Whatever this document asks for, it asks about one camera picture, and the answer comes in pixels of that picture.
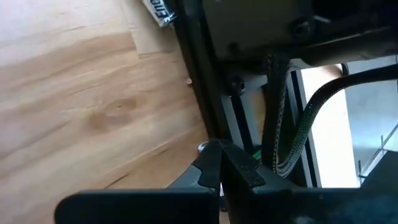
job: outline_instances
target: wooden floor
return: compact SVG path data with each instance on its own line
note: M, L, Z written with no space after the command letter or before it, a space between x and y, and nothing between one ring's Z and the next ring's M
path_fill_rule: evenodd
M0 223L52 223L82 189L166 187L194 160L207 136L178 42L140 0L0 8Z

